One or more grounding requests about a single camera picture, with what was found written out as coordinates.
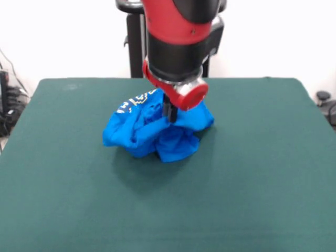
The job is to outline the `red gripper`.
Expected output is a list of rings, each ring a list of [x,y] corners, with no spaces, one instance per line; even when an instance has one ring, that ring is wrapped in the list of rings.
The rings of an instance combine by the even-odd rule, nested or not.
[[[148,60],[145,59],[142,66],[143,73],[152,85],[164,92],[162,112],[163,116],[169,117],[170,122],[176,122],[177,108],[182,111],[191,110],[205,98],[208,84],[202,78],[203,68],[200,68],[200,72],[191,79],[172,82],[155,76],[149,66]]]

